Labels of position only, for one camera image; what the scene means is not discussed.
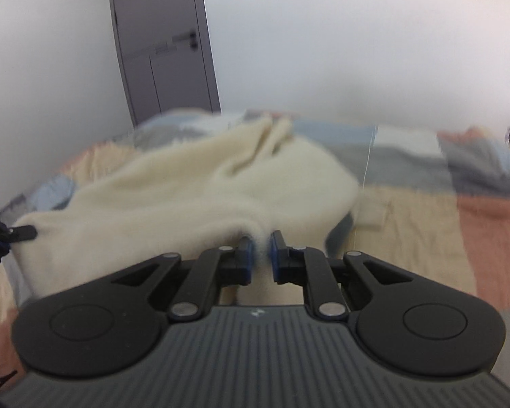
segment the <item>gray door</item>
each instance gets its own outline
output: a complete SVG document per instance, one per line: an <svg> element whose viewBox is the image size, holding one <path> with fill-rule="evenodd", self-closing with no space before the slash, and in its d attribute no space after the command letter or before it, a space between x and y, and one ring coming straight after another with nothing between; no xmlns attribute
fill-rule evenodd
<svg viewBox="0 0 510 408"><path fill-rule="evenodd" d="M136 124L174 107L219 110L203 0L112 0Z"/></svg>

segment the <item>beige fabric patch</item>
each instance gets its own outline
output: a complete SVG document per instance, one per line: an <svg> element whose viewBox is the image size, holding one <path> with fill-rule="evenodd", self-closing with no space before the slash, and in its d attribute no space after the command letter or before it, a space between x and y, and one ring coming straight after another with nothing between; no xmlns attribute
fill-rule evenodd
<svg viewBox="0 0 510 408"><path fill-rule="evenodd" d="M359 226L346 243L405 270L476 295L476 281L463 246L454 194L367 186L387 204L381 228Z"/></svg>
<svg viewBox="0 0 510 408"><path fill-rule="evenodd" d="M61 173L83 187L114 172L141 154L134 147L118 146L112 142L96 144L66 164Z"/></svg>

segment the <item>ribbed gray surface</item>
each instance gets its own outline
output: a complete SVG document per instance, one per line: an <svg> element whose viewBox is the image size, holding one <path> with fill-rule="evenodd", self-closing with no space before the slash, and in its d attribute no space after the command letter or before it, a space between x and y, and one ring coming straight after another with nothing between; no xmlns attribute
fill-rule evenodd
<svg viewBox="0 0 510 408"><path fill-rule="evenodd" d="M303 307L215 307L173 326L126 371L77 382L30 374L1 400L15 408L489 408L509 406L510 391L489 375L431 383L393 374L366 358L346 327Z"/></svg>

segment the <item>bed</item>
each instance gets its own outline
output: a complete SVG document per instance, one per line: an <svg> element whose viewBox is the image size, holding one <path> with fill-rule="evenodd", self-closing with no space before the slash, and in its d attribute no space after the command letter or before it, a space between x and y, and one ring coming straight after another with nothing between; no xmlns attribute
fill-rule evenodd
<svg viewBox="0 0 510 408"><path fill-rule="evenodd" d="M67 207L78 189L143 152L218 134L259 115L183 111L154 117L64 164L14 198L1 219L13 224L31 211ZM493 305L507 328L493 373L510 387L510 149L479 128L451 134L273 114L284 115L295 133L324 146L349 169L384 210L379 225L358 224L335 251L367 252ZM30 295L8 255L0 264L0 391L23 376L9 330Z"/></svg>

